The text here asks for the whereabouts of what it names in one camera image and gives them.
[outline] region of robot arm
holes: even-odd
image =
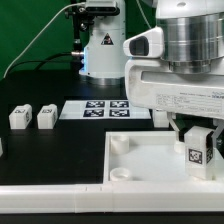
[[[211,179],[213,150],[224,129],[224,2],[155,3],[157,27],[123,45],[131,57],[125,67],[127,96],[134,106],[164,110],[169,115],[218,119],[214,134],[201,127],[185,134],[188,173]]]

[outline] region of white block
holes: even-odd
[[[11,129],[26,129],[32,120],[32,107],[29,104],[17,106],[9,115]]]
[[[167,112],[164,110],[152,111],[153,123],[155,128],[168,128],[169,120],[167,118]]]
[[[125,154],[129,151],[129,137],[125,135],[111,137],[111,151],[114,154]]]
[[[184,135],[186,145],[186,172],[204,180],[214,176],[214,149],[208,146],[207,136],[212,129],[193,127]]]
[[[53,129],[58,119],[58,109],[54,104],[43,106],[37,115],[39,129]]]

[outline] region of black table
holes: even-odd
[[[94,184],[103,181],[107,131],[150,131],[152,120],[58,120],[39,130],[37,114],[66,100],[124,100],[125,87],[99,87],[69,71],[19,71],[0,82],[0,136],[8,150],[0,158],[0,185]],[[26,130],[10,130],[8,116],[30,104],[33,120]],[[108,213],[1,215],[0,223],[221,223],[223,213]]]

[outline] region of white box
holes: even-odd
[[[214,150],[207,144],[207,136],[214,130],[194,126],[185,135],[186,171],[189,175],[204,180],[212,180],[214,176]]]
[[[169,120],[167,118],[167,111],[153,110],[152,111],[153,124],[155,128],[168,128]]]
[[[29,104],[17,106],[9,115],[11,129],[26,129],[32,120],[32,107]]]
[[[58,119],[58,109],[54,104],[43,106],[37,115],[39,129],[53,129]]]

